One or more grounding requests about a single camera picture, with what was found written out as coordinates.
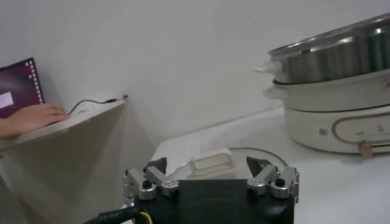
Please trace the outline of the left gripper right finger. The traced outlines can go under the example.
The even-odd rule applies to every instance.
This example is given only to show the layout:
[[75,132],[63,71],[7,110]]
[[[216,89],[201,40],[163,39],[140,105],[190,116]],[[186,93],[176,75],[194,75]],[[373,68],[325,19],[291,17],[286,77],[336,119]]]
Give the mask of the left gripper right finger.
[[299,199],[299,172],[295,167],[280,170],[268,160],[247,157],[252,178],[247,180],[249,198],[257,199],[267,193],[277,199]]

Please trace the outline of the person's bare hand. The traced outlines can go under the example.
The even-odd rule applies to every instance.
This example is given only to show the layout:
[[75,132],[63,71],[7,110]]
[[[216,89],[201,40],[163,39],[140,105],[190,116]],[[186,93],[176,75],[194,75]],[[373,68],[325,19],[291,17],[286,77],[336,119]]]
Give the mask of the person's bare hand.
[[19,137],[67,118],[64,109],[53,104],[25,107],[7,118],[1,118],[1,140]]

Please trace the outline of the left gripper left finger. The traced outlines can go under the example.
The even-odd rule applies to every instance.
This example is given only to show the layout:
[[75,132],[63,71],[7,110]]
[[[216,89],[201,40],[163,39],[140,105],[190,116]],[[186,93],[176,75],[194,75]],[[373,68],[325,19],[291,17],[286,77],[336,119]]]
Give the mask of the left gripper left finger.
[[122,177],[124,198],[154,200],[157,194],[166,198],[175,198],[180,194],[177,180],[166,175],[168,159],[166,157],[147,163],[143,170],[126,169]]

